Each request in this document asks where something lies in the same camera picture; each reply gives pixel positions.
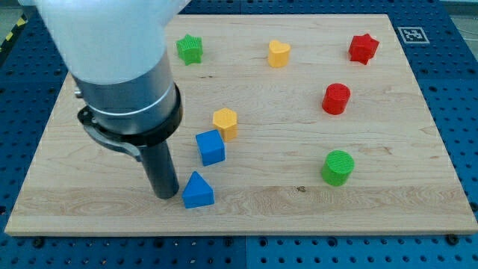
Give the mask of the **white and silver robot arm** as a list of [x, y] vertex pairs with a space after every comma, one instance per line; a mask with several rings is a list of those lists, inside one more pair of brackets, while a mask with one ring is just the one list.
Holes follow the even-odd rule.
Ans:
[[181, 121], [165, 28], [190, 0], [19, 0], [43, 19], [86, 106], [97, 143], [140, 160]]

